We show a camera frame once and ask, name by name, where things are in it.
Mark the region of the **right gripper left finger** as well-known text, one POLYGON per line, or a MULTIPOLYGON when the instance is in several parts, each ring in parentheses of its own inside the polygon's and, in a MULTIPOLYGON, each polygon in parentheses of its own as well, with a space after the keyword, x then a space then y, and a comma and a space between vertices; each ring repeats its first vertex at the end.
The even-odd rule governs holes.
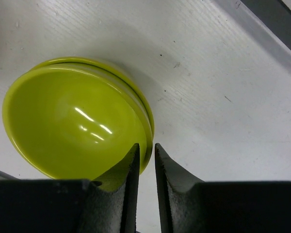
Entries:
POLYGON ((140 147, 94 180, 21 180, 0 171, 0 233, 134 233, 140 147))

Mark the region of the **lime green bowl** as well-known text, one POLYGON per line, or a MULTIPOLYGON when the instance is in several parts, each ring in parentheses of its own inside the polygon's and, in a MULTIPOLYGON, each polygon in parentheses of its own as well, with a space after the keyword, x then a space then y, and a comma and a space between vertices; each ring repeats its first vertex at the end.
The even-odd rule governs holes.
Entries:
POLYGON ((94 65, 61 63, 20 76, 2 106, 17 152, 53 179, 94 180, 134 144, 140 172, 153 146, 153 121, 127 77, 94 65))
POLYGON ((142 107, 145 111, 144 115, 147 116, 148 124, 151 128, 151 133, 149 134, 151 136, 150 142, 151 143, 153 142, 154 132, 155 132, 154 117, 153 117, 150 104, 148 103, 143 92, 145 88, 141 87, 141 81, 147 81, 148 77, 146 77, 145 75, 143 75, 142 73, 138 71, 130 72, 127 69, 124 69, 124 67, 121 66, 119 63, 112 63, 112 62, 101 60, 101 59, 90 59, 90 58, 76 57, 76 56, 66 56, 66 57, 59 57, 59 58, 46 60, 40 63, 39 65, 37 65, 35 68, 48 67, 51 65, 64 64, 64 63, 76 63, 76 64, 83 64, 83 65, 90 65, 93 67, 98 67, 115 75, 120 80, 125 82, 132 89, 132 91, 139 97, 140 103, 142 103, 142 107))

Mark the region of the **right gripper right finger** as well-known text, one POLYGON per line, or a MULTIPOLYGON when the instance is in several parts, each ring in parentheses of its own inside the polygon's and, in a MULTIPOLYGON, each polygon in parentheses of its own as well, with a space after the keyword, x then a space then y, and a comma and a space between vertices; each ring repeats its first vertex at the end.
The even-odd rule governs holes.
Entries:
POLYGON ((164 233, 291 233, 291 182, 205 182, 155 145, 164 233))

